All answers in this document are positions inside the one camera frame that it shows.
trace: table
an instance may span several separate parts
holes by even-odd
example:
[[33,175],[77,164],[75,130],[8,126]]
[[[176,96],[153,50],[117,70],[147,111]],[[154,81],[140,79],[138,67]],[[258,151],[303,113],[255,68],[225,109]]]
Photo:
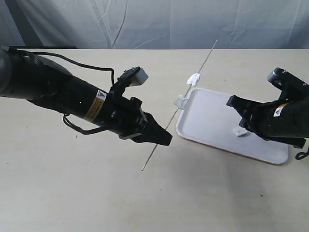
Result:
[[[124,96],[140,98],[163,127],[209,52],[48,51],[112,67],[116,77],[143,67],[149,79]],[[109,90],[110,73],[52,59]],[[309,50],[214,50],[198,86],[272,101],[279,91],[268,74],[281,67],[308,82],[308,59]],[[141,172],[153,144],[122,141],[109,131],[81,135],[61,114],[27,101],[1,98],[0,105],[0,231],[309,231],[309,158],[295,160],[294,149],[286,164],[274,166],[193,143],[177,135],[178,113],[172,143],[159,146]]]

